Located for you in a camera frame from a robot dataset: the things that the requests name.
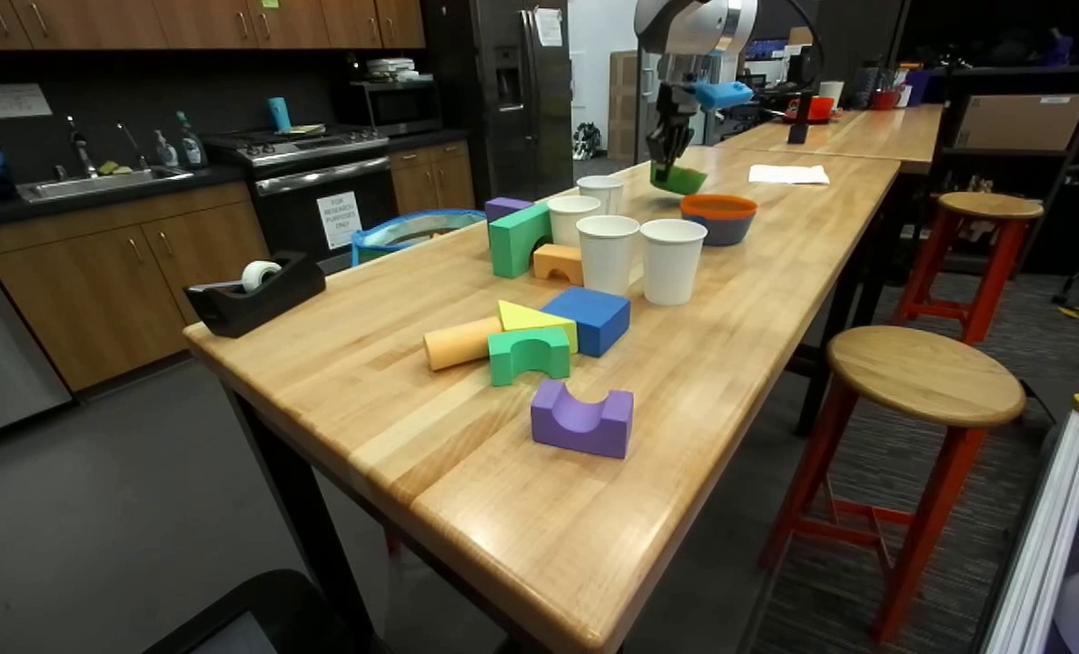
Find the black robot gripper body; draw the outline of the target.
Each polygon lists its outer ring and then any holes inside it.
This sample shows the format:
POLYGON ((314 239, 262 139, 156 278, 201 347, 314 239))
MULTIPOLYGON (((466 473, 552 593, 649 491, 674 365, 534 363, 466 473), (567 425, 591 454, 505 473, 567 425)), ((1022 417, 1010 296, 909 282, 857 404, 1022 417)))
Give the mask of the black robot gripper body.
POLYGON ((649 153, 654 156, 679 156, 693 139, 693 125, 689 125, 693 102, 689 102, 689 94, 674 90, 673 82, 660 82, 654 108, 658 108, 658 124, 649 129, 649 153))

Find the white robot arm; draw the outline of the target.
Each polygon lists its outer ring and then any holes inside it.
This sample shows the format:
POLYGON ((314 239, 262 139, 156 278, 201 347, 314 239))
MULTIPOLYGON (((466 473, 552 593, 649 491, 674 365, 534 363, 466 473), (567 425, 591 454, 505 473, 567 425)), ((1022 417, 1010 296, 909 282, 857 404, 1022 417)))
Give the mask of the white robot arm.
POLYGON ((693 111, 723 108, 716 53, 736 53, 757 28, 757 14, 760 0, 637 0, 637 41, 658 56, 658 121, 647 134, 658 190, 674 184, 674 159, 693 139, 693 111))

